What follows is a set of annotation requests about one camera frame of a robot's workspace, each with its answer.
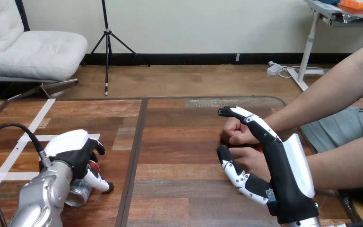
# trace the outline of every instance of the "human hand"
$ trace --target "human hand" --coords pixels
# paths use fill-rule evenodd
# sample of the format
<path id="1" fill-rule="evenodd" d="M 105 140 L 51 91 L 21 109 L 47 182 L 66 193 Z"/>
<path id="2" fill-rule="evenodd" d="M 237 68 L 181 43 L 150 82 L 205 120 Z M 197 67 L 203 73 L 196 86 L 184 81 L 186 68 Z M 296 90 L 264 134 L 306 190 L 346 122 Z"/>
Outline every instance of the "human hand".
<path id="1" fill-rule="evenodd" d="M 253 148 L 229 148 L 235 163 L 247 173 L 254 174 L 269 183 L 270 172 L 263 153 Z"/>
<path id="2" fill-rule="evenodd" d="M 248 127 L 237 118 L 230 117 L 223 127 L 220 138 L 232 145 L 258 144 L 259 141 L 251 134 Z"/>

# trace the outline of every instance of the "tripod stand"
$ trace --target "tripod stand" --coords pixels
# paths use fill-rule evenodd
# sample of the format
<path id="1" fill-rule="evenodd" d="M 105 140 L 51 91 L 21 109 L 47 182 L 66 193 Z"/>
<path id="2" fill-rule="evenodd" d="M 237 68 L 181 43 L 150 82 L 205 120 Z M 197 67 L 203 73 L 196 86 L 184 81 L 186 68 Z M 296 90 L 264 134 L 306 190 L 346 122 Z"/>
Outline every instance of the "tripod stand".
<path id="1" fill-rule="evenodd" d="M 131 51 L 135 56 L 137 56 L 139 59 L 141 59 L 145 65 L 147 65 L 148 67 L 150 66 L 150 64 L 141 58 L 141 56 L 139 56 L 138 54 L 136 54 L 130 47 L 128 47 L 124 42 L 122 42 L 122 40 L 120 40 L 118 37 L 116 37 L 111 30 L 109 30 L 108 27 L 108 19 L 106 17 L 106 6 L 105 6 L 105 0 L 102 0 L 102 9 L 104 11 L 104 21 L 105 21 L 105 31 L 104 34 L 102 35 L 102 37 L 99 39 L 98 43 L 95 45 L 93 51 L 91 52 L 91 54 L 94 53 L 94 51 L 96 50 L 96 48 L 98 47 L 98 45 L 101 43 L 101 41 L 104 39 L 104 37 L 106 37 L 106 76 L 105 76 L 105 95 L 108 95 L 108 71 L 109 71 L 109 65 L 110 62 L 112 62 L 112 47 L 111 47 L 111 40 L 110 37 L 113 36 L 117 41 L 119 41 L 119 43 L 121 43 L 123 46 L 125 46 L 129 51 Z"/>

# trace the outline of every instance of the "person's lap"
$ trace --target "person's lap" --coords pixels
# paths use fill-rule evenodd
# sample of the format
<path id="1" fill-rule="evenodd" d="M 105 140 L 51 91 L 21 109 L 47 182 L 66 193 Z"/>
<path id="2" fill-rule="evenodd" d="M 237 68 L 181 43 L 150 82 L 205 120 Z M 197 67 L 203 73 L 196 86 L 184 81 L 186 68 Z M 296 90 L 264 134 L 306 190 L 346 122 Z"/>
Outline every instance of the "person's lap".
<path id="1" fill-rule="evenodd" d="M 326 152 L 363 137 L 363 110 L 351 106 L 301 130 L 318 153 Z"/>

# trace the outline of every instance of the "wooden tabletop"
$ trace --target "wooden tabletop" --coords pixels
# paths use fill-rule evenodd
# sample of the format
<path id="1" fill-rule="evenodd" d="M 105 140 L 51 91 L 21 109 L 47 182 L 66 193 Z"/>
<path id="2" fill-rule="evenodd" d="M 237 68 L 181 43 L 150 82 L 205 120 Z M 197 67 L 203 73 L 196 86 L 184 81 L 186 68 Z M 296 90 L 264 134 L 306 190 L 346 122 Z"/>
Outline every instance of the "wooden tabletop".
<path id="1" fill-rule="evenodd" d="M 85 206 L 65 206 L 64 226 L 279 226 L 266 206 L 232 186 L 216 155 L 227 120 L 217 116 L 219 107 L 238 105 L 266 117 L 284 106 L 276 98 L 51 99 L 6 105 L 0 124 L 35 127 L 45 140 L 84 129 L 106 148 L 98 164 L 114 191 L 93 190 Z M 292 133 L 298 131 L 280 136 L 286 139 Z M 38 155 L 22 135 L 17 128 L 0 131 L 0 206 L 7 222 L 17 210 L 20 188 L 38 174 Z M 323 225 L 350 221 L 333 193 L 317 194 L 315 201 Z"/>

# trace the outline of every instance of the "white table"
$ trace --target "white table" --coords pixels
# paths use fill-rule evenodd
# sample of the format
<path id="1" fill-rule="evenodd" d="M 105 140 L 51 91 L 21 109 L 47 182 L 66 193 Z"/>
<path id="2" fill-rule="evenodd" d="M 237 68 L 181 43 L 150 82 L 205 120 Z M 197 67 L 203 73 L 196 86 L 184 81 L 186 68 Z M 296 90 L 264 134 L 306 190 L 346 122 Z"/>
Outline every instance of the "white table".
<path id="1" fill-rule="evenodd" d="M 342 21 L 337 20 L 337 16 L 341 15 L 341 11 L 339 8 L 322 3 L 318 0 L 305 0 L 311 8 L 311 13 L 314 14 L 314 20 L 312 22 L 312 27 L 310 31 L 310 35 L 307 39 L 307 44 L 304 50 L 304 56 L 302 57 L 301 65 L 299 72 L 297 73 L 294 69 L 287 69 L 288 73 L 292 76 L 296 84 L 300 87 L 302 91 L 305 91 L 308 86 L 304 82 L 304 76 L 308 74 L 312 75 L 323 75 L 329 69 L 324 70 L 306 70 L 308 64 L 308 58 L 310 57 L 312 45 L 314 43 L 314 37 L 317 29 L 318 22 L 322 20 L 329 26 L 335 27 L 363 27 L 363 21 L 353 21 L 349 23 L 344 23 Z"/>

